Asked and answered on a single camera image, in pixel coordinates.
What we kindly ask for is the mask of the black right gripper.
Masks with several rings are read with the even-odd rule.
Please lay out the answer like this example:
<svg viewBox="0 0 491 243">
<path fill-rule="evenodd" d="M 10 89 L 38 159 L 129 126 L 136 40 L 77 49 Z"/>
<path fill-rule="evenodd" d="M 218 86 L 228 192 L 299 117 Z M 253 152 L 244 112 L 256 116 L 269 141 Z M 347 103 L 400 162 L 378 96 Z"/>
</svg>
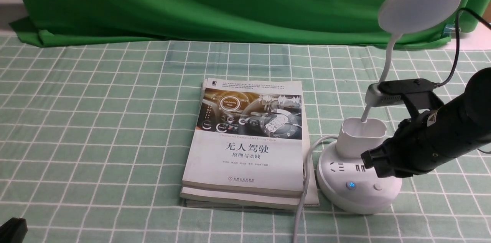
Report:
<svg viewBox="0 0 491 243">
<path fill-rule="evenodd" d="M 454 99 L 415 121 L 404 120 L 381 147 L 361 154 L 379 178 L 423 175 L 476 149 L 476 124 L 462 99 Z"/>
</svg>

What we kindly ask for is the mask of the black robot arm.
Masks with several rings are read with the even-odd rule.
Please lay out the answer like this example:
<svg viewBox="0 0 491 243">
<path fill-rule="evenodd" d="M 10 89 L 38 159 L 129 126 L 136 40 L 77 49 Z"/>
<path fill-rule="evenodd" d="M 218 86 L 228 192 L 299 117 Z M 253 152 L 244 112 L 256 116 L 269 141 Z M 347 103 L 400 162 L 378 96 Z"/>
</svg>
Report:
<svg viewBox="0 0 491 243">
<path fill-rule="evenodd" d="M 490 68 L 476 72 L 464 93 L 444 103 L 427 79 L 382 82 L 379 90 L 398 97 L 410 114 L 391 138 L 361 154 L 379 178 L 423 175 L 490 143 Z"/>
</svg>

